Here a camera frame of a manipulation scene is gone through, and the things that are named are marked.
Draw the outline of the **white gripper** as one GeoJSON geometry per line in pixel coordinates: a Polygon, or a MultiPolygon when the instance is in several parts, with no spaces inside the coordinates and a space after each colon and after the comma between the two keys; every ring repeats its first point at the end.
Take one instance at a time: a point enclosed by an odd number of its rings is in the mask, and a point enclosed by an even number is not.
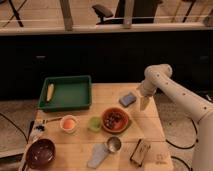
{"type": "Polygon", "coordinates": [[[143,111],[149,104],[150,98],[156,93],[157,87],[150,81],[143,80],[138,86],[138,91],[142,95],[140,98],[140,110],[143,111]]]}

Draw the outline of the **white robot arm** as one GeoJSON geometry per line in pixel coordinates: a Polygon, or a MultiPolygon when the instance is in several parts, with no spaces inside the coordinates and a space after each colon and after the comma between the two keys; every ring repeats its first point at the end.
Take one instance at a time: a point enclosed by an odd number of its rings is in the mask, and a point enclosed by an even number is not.
{"type": "Polygon", "coordinates": [[[151,97],[160,89],[191,116],[199,126],[191,169],[213,171],[213,103],[173,81],[172,73],[169,64],[148,66],[138,90],[142,96],[151,97]]]}

